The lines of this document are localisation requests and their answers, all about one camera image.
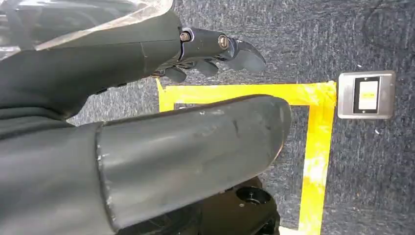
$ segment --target screw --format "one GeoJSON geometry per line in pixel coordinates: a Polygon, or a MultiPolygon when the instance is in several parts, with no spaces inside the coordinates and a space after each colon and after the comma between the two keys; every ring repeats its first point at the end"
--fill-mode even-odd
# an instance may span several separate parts
{"type": "Polygon", "coordinates": [[[219,43],[219,46],[223,49],[223,50],[226,50],[226,49],[228,49],[229,48],[229,39],[228,39],[228,37],[227,36],[225,36],[225,35],[220,35],[219,36],[219,38],[218,38],[218,43],[219,43]]]}
{"type": "Polygon", "coordinates": [[[180,34],[180,41],[182,41],[182,42],[188,42],[188,41],[190,41],[190,39],[191,39],[190,33],[188,33],[188,32],[182,32],[180,34]]]}

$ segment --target robotic hand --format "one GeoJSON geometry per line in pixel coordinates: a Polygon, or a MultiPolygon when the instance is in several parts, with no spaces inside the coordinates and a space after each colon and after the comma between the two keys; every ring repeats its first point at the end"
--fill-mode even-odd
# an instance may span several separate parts
{"type": "Polygon", "coordinates": [[[66,123],[90,95],[150,75],[180,82],[181,69],[198,69],[211,76],[214,61],[264,67],[246,42],[182,28],[172,11],[137,15],[131,1],[113,2],[0,1],[2,235],[114,234],[250,179],[282,148],[289,105],[262,95],[66,123]],[[120,12],[127,18],[112,20],[120,12]]]}

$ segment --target yellow tape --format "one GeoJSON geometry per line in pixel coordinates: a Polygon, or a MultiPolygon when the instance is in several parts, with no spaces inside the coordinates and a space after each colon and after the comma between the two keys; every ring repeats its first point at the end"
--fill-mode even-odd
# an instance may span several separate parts
{"type": "Polygon", "coordinates": [[[310,106],[300,206],[299,233],[319,235],[323,219],[324,193],[331,131],[336,105],[334,82],[314,84],[167,86],[159,89],[160,112],[174,104],[207,104],[251,94],[268,94],[290,105],[310,106]]]}

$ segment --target plastic sheet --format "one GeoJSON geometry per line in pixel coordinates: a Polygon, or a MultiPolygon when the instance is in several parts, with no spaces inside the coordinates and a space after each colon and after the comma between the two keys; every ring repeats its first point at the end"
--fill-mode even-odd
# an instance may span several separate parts
{"type": "Polygon", "coordinates": [[[0,60],[166,13],[173,0],[0,0],[0,60]]]}

